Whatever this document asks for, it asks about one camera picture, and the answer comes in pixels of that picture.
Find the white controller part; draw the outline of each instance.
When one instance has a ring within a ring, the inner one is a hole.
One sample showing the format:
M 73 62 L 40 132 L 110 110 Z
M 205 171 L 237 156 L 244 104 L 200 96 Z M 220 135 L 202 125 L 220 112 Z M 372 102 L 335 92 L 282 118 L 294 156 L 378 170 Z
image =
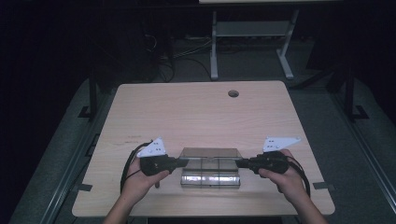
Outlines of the white controller part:
M 158 137 L 152 143 L 150 143 L 148 146 L 146 146 L 137 153 L 138 158 L 163 156 L 163 155 L 166 155 L 166 150 L 165 147 L 163 146 L 163 139 L 161 137 Z
M 301 137 L 266 137 L 263 152 L 278 151 L 301 141 Z

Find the controller cable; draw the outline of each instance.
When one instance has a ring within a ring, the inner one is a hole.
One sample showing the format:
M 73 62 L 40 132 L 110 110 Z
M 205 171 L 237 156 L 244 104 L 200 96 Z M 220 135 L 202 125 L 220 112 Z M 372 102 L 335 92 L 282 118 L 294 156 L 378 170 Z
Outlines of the controller cable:
M 291 168 L 293 168 L 297 172 L 297 174 L 301 177 L 301 179 L 304 181 L 306 194 L 308 194 L 308 196 L 311 197 L 311 187 L 309 186 L 309 181 L 308 181 L 308 178 L 305 175 L 303 166 L 296 159 L 294 159 L 293 157 L 290 157 L 290 156 L 286 156 L 286 157 L 288 159 L 292 160 L 292 161 L 288 161 L 289 166 Z
M 138 146 L 137 148 L 135 148 L 132 152 L 131 155 L 129 155 L 128 160 L 125 163 L 124 169 L 122 171 L 122 176 L 121 176 L 121 181 L 120 181 L 120 192 L 122 192 L 123 186 L 125 184 L 125 181 L 131 177 L 132 175 L 137 174 L 140 170 L 132 173 L 131 175 L 128 175 L 128 169 L 129 169 L 129 165 L 131 165 L 132 160 L 134 159 L 134 157 L 137 154 L 137 151 L 141 148 L 141 147 L 147 147 L 148 145 L 150 145 L 152 143 L 152 140 L 150 142 L 147 143 L 143 143 L 142 145 Z

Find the black tape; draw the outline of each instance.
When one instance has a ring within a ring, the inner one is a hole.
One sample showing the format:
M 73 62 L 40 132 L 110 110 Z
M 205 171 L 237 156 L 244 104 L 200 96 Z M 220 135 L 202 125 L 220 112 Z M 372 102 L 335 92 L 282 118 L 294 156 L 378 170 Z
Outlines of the black tape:
M 328 189 L 329 191 L 336 190 L 333 185 L 327 184 L 326 182 L 312 183 L 312 185 L 314 185 L 315 189 Z
M 80 186 L 78 186 L 78 189 L 83 191 L 91 191 L 92 185 L 81 184 Z

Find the black controller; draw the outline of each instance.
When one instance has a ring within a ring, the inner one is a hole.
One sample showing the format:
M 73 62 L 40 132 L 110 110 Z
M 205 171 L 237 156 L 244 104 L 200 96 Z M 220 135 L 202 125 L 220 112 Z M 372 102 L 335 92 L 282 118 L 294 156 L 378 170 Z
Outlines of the black controller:
M 140 158 L 140 169 L 145 175 L 156 175 L 168 170 L 172 173 L 177 167 L 185 167 L 189 161 L 168 157 L 168 155 Z M 259 174 L 264 168 L 278 174 L 284 174 L 289 169 L 288 157 L 280 151 L 264 152 L 250 159 L 236 160 L 238 168 L 248 168 Z
M 250 159 L 235 161 L 238 168 L 248 168 L 259 174 L 259 169 L 263 168 L 278 174 L 285 174 L 289 169 L 288 157 L 280 151 L 264 152 Z

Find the metal frame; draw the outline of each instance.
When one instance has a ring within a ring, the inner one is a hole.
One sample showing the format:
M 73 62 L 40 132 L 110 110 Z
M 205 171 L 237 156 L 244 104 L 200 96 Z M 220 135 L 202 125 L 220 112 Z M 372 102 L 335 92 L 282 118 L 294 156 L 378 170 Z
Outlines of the metal frame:
M 332 100 L 337 106 L 339 113 L 342 116 L 346 126 L 350 130 L 350 132 L 353 134 L 355 137 L 357 143 L 360 146 L 361 152 L 364 155 L 364 158 L 369 164 L 370 170 L 378 184 L 378 186 L 381 188 L 385 198 L 387 199 L 391 209 L 393 212 L 396 214 L 396 188 L 393 186 L 393 184 L 390 182 L 387 174 L 383 170 L 381 164 L 379 161 L 376 159 L 375 154 L 373 153 L 373 149 L 370 147 L 370 145 L 366 142 L 363 134 L 361 133 L 361 130 L 359 127 L 355 124 L 355 122 L 351 121 L 350 116 L 346 113 L 344 113 L 343 106 L 343 101 L 340 99 L 340 97 L 337 97 L 336 95 L 332 96 Z
M 87 148 L 92 149 L 92 139 L 96 139 L 97 137 L 97 133 L 94 131 L 102 129 L 105 124 L 106 119 L 103 118 L 106 117 L 105 113 L 107 113 L 107 111 L 104 110 L 104 105 L 111 104 L 111 102 L 112 100 L 110 97 L 104 95 L 99 109 L 96 111 L 96 116 L 92 120 L 90 117 L 90 121 L 87 122 L 84 134 L 81 136 L 78 145 L 74 149 L 70 162 L 67 164 L 67 167 L 64 170 L 64 175 L 53 192 L 52 198 L 47 206 L 46 212 L 40 220 L 40 223 L 54 223 L 57 214 L 62 209 L 63 202 L 66 200 L 67 191 L 72 188 L 71 184 L 73 183 L 73 179 L 76 178 L 75 175 L 78 171 L 78 161 L 87 153 Z
M 285 36 L 285 43 L 276 50 L 277 57 L 287 79 L 293 79 L 286 52 L 299 14 L 295 9 L 290 21 L 217 21 L 217 12 L 213 11 L 212 51 L 210 53 L 210 78 L 219 78 L 216 53 L 217 36 Z

